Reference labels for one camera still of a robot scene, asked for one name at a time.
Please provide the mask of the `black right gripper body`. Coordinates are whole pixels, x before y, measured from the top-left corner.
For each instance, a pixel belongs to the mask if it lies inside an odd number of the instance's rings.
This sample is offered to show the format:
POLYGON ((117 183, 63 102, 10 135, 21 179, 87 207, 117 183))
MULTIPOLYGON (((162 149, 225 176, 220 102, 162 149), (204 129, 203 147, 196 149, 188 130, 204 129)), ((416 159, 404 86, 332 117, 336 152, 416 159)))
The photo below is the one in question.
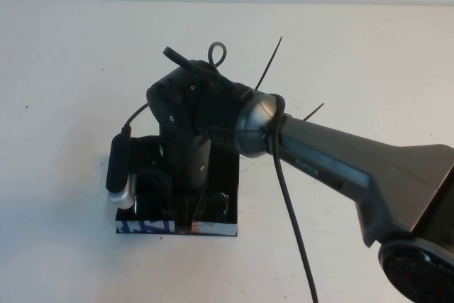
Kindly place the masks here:
POLYGON ((233 130, 249 88, 192 60, 188 68, 178 67, 154 83, 146 97, 176 188, 200 190, 206 185, 211 146, 236 149, 233 130))

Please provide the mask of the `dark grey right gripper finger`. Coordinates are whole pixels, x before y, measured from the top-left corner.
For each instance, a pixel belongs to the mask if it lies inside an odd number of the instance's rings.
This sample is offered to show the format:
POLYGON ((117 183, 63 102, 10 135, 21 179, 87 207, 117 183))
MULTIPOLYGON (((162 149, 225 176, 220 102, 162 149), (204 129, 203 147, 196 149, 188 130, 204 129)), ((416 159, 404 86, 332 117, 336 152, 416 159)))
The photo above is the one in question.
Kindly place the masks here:
POLYGON ((175 218, 175 231, 177 233, 189 232, 189 196, 187 191, 182 189, 172 195, 172 206, 175 218))
POLYGON ((189 230, 191 231, 192 230, 192 226, 194 225, 194 222, 195 220, 204 213, 204 200, 205 200, 205 192, 206 192, 206 188, 204 187, 198 197, 197 197, 197 200, 195 202, 195 205, 194 205, 194 209, 193 209, 193 212, 192 212, 192 217, 191 217, 191 221, 189 223, 189 230))

